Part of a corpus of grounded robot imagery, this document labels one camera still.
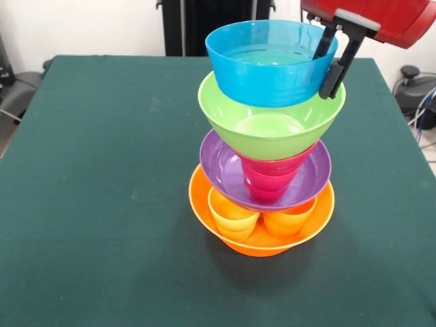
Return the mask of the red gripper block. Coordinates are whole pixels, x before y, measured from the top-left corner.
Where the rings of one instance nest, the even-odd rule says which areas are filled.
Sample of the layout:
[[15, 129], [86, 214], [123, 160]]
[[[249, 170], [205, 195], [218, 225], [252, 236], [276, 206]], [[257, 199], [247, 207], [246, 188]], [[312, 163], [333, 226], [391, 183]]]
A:
[[[379, 42], [400, 48], [413, 46], [435, 22], [434, 1], [302, 1], [306, 12], [327, 21], [339, 17], [375, 31]], [[337, 51], [337, 28], [326, 26], [313, 60], [333, 57]], [[322, 99], [334, 99], [343, 79], [354, 60], [365, 33], [350, 33], [349, 41], [339, 60], [330, 65], [319, 89]]]

